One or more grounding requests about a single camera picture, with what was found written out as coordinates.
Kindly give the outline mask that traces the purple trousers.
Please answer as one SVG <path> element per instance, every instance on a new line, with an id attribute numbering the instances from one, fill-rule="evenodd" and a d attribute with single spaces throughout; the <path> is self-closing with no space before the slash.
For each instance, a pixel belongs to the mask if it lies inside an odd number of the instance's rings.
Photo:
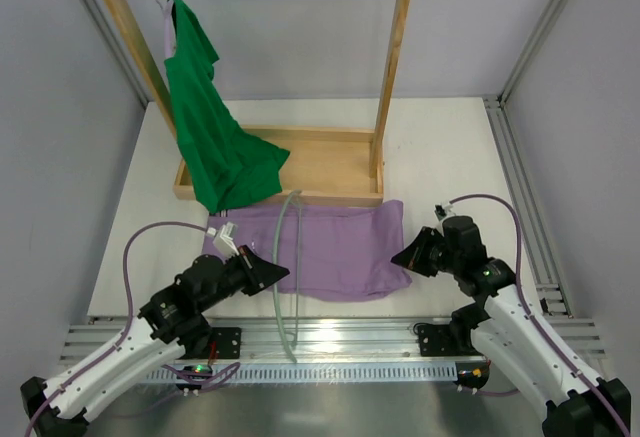
<path id="1" fill-rule="evenodd" d="M 236 245 L 246 245 L 271 261 L 279 205 L 256 205 L 208 218 L 218 229 L 237 226 Z M 404 249 L 404 206 L 391 200 L 375 208 L 303 205 L 300 295 L 327 302 L 364 302 L 405 289 L 411 277 L 391 258 Z M 282 293 L 295 293 L 297 209 L 291 205 L 283 221 L 278 265 L 290 274 L 278 282 Z"/>

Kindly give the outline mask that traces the pale green clothes hanger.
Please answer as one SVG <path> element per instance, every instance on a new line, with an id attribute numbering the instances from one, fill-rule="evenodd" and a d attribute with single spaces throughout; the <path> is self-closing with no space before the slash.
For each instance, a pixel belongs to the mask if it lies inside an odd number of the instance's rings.
<path id="1" fill-rule="evenodd" d="M 274 264 L 279 263 L 279 249 L 280 249 L 280 236 L 283 226 L 283 221 L 285 218 L 285 214 L 287 209 L 294 205 L 297 209 L 297 240 L 296 240 L 296 277 L 295 277 L 295 308 L 294 308 L 294 328 L 292 332 L 288 332 L 285 328 L 284 318 L 282 316 L 282 307 L 280 303 L 280 293 L 278 284 L 273 285 L 272 290 L 272 299 L 273 299 L 273 307 L 275 311 L 275 321 L 277 326 L 277 331 L 280 339 L 280 343 L 282 349 L 284 351 L 285 356 L 292 364 L 297 364 L 298 359 L 295 354 L 295 348 L 298 344 L 298 336 L 299 336 L 299 298 L 300 298 L 300 268 L 301 268 L 301 232 L 302 232 L 302 207 L 301 203 L 301 194 L 302 191 L 300 189 L 292 190 L 284 200 L 280 208 L 280 212 L 278 218 L 276 220 L 276 226 L 273 237 L 273 246 L 272 246 L 272 262 Z"/>

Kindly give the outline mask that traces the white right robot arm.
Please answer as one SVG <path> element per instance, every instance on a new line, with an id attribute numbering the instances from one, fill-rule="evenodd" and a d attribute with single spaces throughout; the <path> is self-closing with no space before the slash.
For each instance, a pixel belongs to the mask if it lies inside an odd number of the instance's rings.
<path id="1" fill-rule="evenodd" d="M 488 255 L 472 218 L 422 228 L 391 261 L 425 277 L 454 277 L 473 301 L 452 313 L 450 343 L 500 368 L 538 413 L 544 435 L 629 435 L 629 390 L 617 378 L 605 380 L 564 342 L 527 301 L 516 273 Z"/>

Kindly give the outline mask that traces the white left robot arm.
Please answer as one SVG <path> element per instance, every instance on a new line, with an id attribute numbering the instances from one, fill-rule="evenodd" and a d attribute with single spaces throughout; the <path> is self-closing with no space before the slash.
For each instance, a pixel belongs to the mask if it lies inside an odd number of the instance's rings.
<path id="1" fill-rule="evenodd" d="M 204 354 L 212 333 L 205 311 L 238 292 L 258 294 L 288 274 L 247 246 L 226 261 L 198 257 L 96 351 L 56 377 L 32 377 L 21 385 L 30 419 L 26 435 L 84 435 L 93 419 L 152 370 Z"/>

